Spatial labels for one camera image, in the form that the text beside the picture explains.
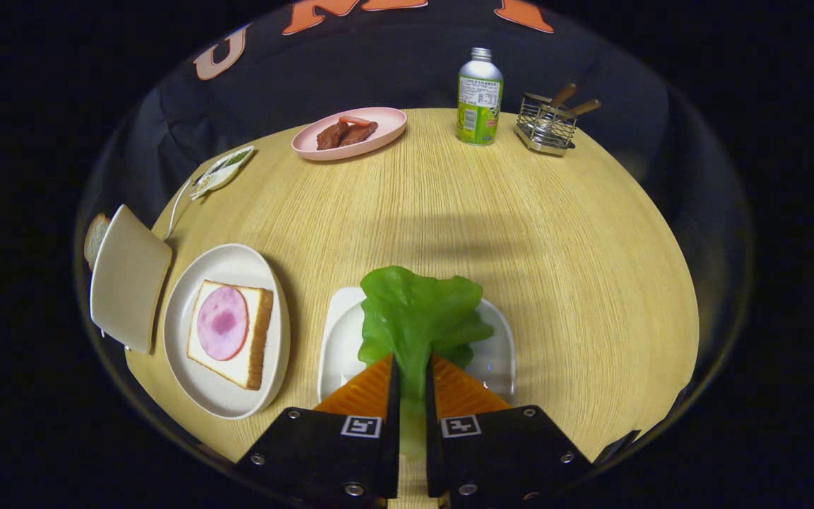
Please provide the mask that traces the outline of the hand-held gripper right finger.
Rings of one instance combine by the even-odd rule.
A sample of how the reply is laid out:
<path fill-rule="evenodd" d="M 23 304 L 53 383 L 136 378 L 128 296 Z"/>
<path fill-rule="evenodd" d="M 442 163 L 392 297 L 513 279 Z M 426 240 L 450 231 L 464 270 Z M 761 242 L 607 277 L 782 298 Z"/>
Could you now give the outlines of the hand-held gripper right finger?
<path fill-rule="evenodd" d="M 427 493 L 440 508 L 543 508 L 595 470 L 539 406 L 511 406 L 435 354 L 426 379 Z"/>

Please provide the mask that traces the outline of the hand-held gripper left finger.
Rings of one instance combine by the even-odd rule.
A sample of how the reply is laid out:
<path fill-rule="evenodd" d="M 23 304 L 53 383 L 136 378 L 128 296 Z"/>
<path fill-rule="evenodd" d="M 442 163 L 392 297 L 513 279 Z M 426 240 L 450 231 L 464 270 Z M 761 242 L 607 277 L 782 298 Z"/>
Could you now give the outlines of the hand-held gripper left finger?
<path fill-rule="evenodd" d="M 313 409 L 282 410 L 235 473 L 295 508 L 385 508 L 399 453 L 400 374 L 388 355 Z"/>

